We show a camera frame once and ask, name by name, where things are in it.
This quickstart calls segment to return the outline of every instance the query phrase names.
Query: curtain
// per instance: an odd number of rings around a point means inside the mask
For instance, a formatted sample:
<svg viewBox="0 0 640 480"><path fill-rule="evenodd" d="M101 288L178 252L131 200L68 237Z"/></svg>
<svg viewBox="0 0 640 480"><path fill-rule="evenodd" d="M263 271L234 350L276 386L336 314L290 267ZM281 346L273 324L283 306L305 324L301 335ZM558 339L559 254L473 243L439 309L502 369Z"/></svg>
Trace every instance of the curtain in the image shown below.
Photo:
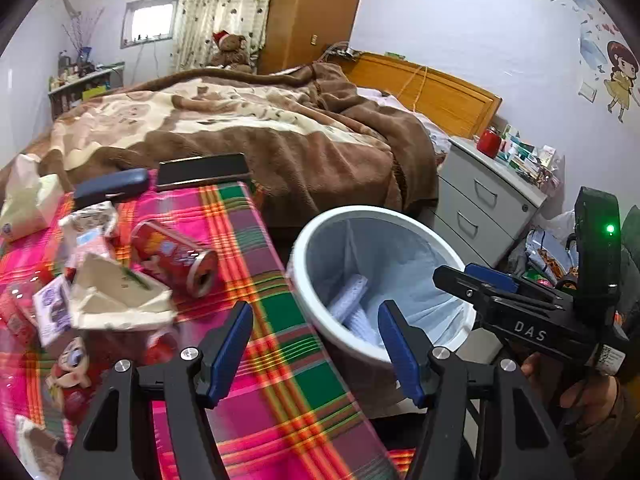
<svg viewBox="0 0 640 480"><path fill-rule="evenodd" d="M174 70L206 66L220 30L242 34L255 59L264 46L269 0L179 0L176 13Z"/></svg>

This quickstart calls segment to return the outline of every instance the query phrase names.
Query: trash can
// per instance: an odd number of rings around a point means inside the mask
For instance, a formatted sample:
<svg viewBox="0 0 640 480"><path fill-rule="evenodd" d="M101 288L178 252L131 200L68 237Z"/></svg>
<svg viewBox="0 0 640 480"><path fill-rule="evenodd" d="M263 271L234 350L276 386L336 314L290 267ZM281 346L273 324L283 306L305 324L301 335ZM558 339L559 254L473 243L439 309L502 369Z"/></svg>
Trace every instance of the trash can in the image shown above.
<svg viewBox="0 0 640 480"><path fill-rule="evenodd" d="M394 300L409 324L434 345L455 351L476 319L472 305L433 284L440 265L464 269L435 232L405 215L373 206L327 211L303 228L287 267L294 294L316 327L346 383L365 411L393 404L399 393L378 332L378 307ZM332 317L327 305L353 275L365 276L360 300L376 341L367 342Z"/></svg>

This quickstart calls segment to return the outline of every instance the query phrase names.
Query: crumpled paper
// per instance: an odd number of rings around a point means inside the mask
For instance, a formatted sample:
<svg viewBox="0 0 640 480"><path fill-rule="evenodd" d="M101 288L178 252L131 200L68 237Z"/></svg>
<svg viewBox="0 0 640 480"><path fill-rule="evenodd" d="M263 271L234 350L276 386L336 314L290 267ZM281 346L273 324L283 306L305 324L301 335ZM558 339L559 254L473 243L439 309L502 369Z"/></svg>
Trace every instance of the crumpled paper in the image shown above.
<svg viewBox="0 0 640 480"><path fill-rule="evenodd" d="M78 330L157 330L174 322L171 294L151 276L88 253L71 288L71 325Z"/></svg>
<svg viewBox="0 0 640 480"><path fill-rule="evenodd" d="M38 161L20 154L6 183L0 235L8 241L46 229L64 190L56 174L38 175Z"/></svg>
<svg viewBox="0 0 640 480"><path fill-rule="evenodd" d="M77 238L82 233L99 228L105 238L118 235L118 212L111 202L104 201L69 213L58 221L62 229L69 254L77 245Z"/></svg>
<svg viewBox="0 0 640 480"><path fill-rule="evenodd" d="M34 480L58 480L62 473L64 443L31 419L15 416L17 454Z"/></svg>

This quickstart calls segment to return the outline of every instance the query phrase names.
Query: wooden headboard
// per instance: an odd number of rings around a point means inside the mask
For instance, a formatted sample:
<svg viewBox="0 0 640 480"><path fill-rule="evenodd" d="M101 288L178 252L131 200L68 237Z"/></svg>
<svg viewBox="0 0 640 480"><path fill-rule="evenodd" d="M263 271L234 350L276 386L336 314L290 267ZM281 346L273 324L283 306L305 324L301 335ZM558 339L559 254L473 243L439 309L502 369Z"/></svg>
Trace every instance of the wooden headboard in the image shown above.
<svg viewBox="0 0 640 480"><path fill-rule="evenodd" d="M462 79L387 56L367 52L356 61L332 57L331 62L337 62L357 86L396 97L402 91L398 100L404 106L412 110L415 102L415 111L425 114L449 135L479 135L502 102L500 97Z"/></svg>

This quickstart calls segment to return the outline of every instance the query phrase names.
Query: wooden wardrobe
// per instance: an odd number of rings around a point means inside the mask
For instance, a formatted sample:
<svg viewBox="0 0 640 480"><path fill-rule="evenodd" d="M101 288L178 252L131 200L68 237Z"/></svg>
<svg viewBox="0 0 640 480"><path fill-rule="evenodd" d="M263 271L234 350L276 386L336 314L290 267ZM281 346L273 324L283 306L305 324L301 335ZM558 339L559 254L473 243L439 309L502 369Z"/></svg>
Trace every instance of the wooden wardrobe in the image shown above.
<svg viewBox="0 0 640 480"><path fill-rule="evenodd" d="M348 41L359 1L271 0L258 73L309 63L327 46Z"/></svg>

